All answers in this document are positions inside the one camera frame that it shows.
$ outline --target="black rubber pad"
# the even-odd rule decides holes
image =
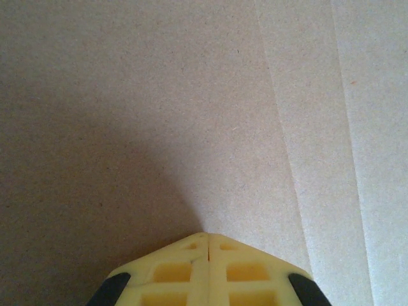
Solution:
[[[120,273],[105,279],[86,306],[115,306],[129,279],[128,273]]]
[[[332,306],[313,280],[297,273],[289,274],[288,278],[303,306]]]

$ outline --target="cardboard surface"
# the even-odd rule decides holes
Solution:
[[[2,305],[197,231],[408,304],[404,1],[1,6]]]

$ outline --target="yellow plastic object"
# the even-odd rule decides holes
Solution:
[[[316,285],[307,272],[279,258],[226,236],[197,233],[115,269],[88,306],[302,306],[320,301],[306,296],[301,302],[301,288],[295,290],[291,274]],[[115,291],[117,285],[107,281],[115,277],[126,280],[112,297],[106,290]]]

